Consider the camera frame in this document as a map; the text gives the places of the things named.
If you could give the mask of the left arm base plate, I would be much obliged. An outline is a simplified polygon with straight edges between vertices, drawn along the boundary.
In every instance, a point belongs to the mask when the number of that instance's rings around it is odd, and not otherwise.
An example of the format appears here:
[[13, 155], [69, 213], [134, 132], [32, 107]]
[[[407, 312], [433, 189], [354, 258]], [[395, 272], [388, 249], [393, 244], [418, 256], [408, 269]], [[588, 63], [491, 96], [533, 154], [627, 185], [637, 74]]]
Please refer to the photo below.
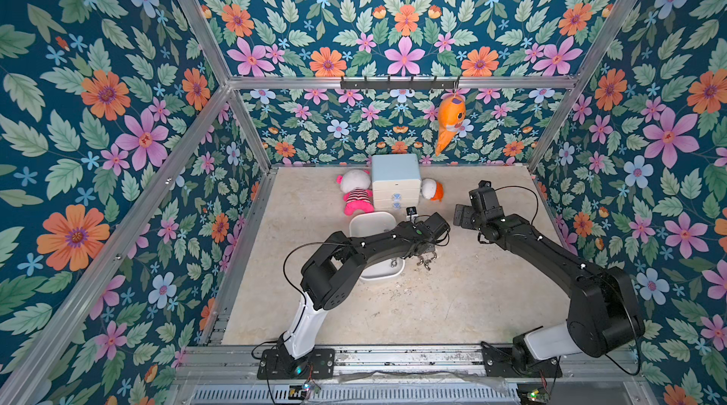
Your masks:
[[302, 358], [293, 358], [282, 347], [262, 352], [258, 380], [327, 380], [333, 377], [336, 351], [330, 348], [314, 348]]

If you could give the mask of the white storage tray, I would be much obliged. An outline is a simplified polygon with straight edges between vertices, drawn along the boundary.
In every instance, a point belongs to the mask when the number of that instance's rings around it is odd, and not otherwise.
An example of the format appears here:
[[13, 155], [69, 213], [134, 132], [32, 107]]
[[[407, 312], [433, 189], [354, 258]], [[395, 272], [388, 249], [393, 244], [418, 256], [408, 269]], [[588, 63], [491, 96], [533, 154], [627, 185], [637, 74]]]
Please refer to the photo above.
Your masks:
[[[395, 217], [386, 212], [373, 212], [354, 217], [349, 224], [348, 235], [351, 238], [365, 238], [393, 230], [397, 226]], [[390, 262], [382, 262], [367, 267], [360, 276], [363, 282], [376, 282], [393, 279], [401, 275], [405, 269], [405, 260], [398, 258], [396, 268], [390, 267]]]

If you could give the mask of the pale blue drawer box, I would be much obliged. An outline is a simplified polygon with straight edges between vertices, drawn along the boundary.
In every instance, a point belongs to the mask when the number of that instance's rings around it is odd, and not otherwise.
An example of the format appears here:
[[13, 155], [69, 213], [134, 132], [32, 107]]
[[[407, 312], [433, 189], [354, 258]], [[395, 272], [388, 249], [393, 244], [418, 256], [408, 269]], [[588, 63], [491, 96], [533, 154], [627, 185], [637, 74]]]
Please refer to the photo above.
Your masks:
[[[371, 161], [374, 208], [377, 211], [404, 210], [420, 200], [420, 163], [416, 154], [375, 155]], [[401, 202], [392, 196], [401, 194]]]

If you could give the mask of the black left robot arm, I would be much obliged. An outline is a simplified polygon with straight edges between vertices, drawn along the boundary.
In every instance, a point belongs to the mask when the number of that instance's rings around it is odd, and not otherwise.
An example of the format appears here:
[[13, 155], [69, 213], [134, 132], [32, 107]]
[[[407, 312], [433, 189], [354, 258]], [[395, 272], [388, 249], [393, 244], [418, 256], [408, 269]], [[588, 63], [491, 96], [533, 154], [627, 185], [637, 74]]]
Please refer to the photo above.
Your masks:
[[365, 269], [421, 255], [443, 242], [450, 230], [449, 223], [435, 213], [362, 238], [335, 232], [301, 268], [301, 291], [314, 310], [333, 310], [348, 298]]

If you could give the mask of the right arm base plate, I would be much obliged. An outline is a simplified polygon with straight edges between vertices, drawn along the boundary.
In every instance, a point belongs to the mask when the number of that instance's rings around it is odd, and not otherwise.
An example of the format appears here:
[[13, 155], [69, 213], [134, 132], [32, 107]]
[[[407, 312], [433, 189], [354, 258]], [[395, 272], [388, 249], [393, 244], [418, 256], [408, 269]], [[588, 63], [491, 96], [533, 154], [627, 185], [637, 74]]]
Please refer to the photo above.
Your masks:
[[484, 369], [489, 377], [498, 378], [561, 378], [562, 369], [557, 358], [539, 361], [533, 358], [523, 344], [496, 346], [480, 342]]

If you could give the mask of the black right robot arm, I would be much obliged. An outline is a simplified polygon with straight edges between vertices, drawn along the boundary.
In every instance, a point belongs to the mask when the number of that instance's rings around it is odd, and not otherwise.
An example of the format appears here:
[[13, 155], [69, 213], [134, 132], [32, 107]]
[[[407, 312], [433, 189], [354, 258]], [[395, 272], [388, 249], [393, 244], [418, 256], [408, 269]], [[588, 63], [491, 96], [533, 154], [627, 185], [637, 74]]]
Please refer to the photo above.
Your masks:
[[468, 205], [456, 206], [454, 224], [477, 232], [480, 243], [495, 244], [524, 259], [569, 298], [563, 323], [513, 340], [515, 359], [535, 363], [574, 354], [600, 358], [644, 336], [638, 297], [623, 269], [579, 259], [524, 217], [507, 215], [489, 181], [481, 181], [469, 197]]

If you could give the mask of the pink white plush toy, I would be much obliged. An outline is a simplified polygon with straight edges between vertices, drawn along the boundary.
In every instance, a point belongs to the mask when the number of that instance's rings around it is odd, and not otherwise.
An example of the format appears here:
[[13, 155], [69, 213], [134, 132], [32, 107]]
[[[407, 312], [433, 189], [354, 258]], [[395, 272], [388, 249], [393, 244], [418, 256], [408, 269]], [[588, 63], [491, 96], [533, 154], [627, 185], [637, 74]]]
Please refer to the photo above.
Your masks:
[[336, 181], [344, 194], [344, 214], [346, 216], [351, 217], [357, 212], [369, 214], [375, 211], [371, 190], [372, 181], [368, 171], [352, 169], [339, 175]]

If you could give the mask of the orange hanging fish plush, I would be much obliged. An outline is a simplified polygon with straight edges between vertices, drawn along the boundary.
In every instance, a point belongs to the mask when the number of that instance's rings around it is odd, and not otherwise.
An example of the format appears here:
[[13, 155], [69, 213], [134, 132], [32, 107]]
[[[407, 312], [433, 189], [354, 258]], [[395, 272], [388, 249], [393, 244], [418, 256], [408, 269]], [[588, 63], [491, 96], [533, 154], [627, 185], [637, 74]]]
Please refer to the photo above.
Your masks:
[[456, 137], [466, 116], [465, 98], [460, 94], [446, 95], [438, 109], [438, 134], [435, 156], [439, 156]]

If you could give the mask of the black hook rail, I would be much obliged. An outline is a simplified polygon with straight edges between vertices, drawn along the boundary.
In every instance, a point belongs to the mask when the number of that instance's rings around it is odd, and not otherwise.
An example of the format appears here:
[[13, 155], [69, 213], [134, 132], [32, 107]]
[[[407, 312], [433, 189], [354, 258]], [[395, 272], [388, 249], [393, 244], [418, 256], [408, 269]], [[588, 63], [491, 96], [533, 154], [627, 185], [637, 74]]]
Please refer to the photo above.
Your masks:
[[413, 90], [429, 92], [434, 90], [455, 90], [460, 87], [459, 78], [439, 77], [342, 77], [342, 90], [389, 91]]

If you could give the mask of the orange white plush ball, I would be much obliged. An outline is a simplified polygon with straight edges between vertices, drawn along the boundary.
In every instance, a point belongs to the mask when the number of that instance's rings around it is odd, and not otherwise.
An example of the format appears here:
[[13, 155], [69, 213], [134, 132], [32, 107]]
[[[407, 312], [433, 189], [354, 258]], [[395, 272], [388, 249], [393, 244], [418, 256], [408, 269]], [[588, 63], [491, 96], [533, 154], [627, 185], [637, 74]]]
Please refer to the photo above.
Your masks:
[[441, 202], [444, 197], [444, 187], [439, 181], [425, 178], [421, 181], [420, 194], [425, 200]]

